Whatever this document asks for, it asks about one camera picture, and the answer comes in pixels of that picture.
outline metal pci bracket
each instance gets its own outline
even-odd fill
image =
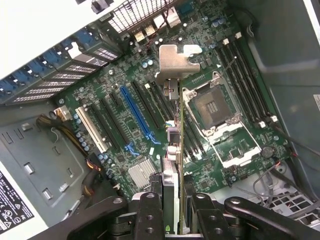
[[[199,63],[190,63],[188,58],[193,54],[202,53],[200,46],[184,45],[183,53],[178,53],[177,45],[162,45],[159,48],[160,72],[156,75],[156,82],[163,85],[168,79],[183,79],[189,74],[200,71]]]

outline warning label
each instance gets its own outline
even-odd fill
[[[0,171],[0,235],[33,217],[29,208]]]

